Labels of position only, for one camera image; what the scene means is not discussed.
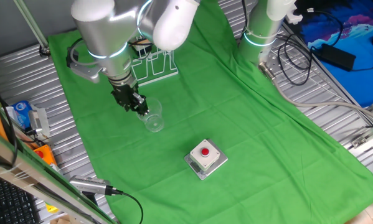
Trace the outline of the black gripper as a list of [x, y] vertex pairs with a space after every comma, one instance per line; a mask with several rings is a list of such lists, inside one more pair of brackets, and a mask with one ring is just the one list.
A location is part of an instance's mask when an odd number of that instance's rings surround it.
[[125, 111], [132, 111], [138, 113], [140, 116], [145, 116], [149, 113], [146, 97], [138, 93], [138, 84], [134, 87], [130, 87], [129, 85], [113, 85], [112, 87], [111, 94]]

